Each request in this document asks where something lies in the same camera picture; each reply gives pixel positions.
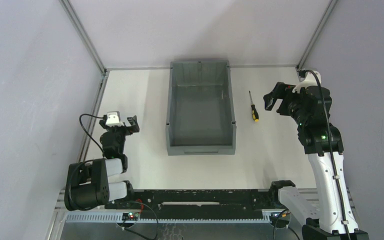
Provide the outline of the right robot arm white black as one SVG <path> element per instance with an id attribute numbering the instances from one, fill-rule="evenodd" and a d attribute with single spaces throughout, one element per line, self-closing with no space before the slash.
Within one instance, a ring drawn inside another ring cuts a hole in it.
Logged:
<path id="1" fill-rule="evenodd" d="M 329 123 L 330 91 L 317 85 L 298 87 L 278 82 L 264 95 L 264 108 L 292 117 L 298 140 L 310 162 L 318 195 L 318 207 L 304 199 L 297 188 L 274 181 L 271 189 L 299 226 L 303 240 L 367 240 L 353 214 L 344 176 L 344 146 L 340 131 Z"/>

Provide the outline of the black yellow handled screwdriver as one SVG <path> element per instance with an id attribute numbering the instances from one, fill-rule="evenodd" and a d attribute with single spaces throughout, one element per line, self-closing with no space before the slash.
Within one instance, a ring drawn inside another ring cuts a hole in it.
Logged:
<path id="1" fill-rule="evenodd" d="M 260 120 L 259 113 L 258 113 L 258 111 L 256 109 L 255 104 L 254 104 L 254 101 L 253 101 L 253 98 L 252 98 L 252 93 L 251 93 L 250 90 L 248 91 L 248 94 L 249 94 L 249 98 L 250 98 L 250 107 L 251 107 L 252 119 L 253 119 L 254 122 L 258 122 Z"/>

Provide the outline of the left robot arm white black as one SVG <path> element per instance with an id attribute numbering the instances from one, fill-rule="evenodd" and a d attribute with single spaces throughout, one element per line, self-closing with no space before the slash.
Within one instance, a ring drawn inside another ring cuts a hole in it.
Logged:
<path id="1" fill-rule="evenodd" d="M 129 126 L 116 112 L 99 118 L 100 126 L 105 129 L 97 142 L 102 158 L 69 165 L 64 193 L 67 210 L 89 211 L 114 200 L 130 201 L 134 198 L 134 189 L 128 180 L 109 180 L 111 176 L 127 172 L 126 137 L 140 131 L 137 116 L 128 117 L 127 121 Z"/>

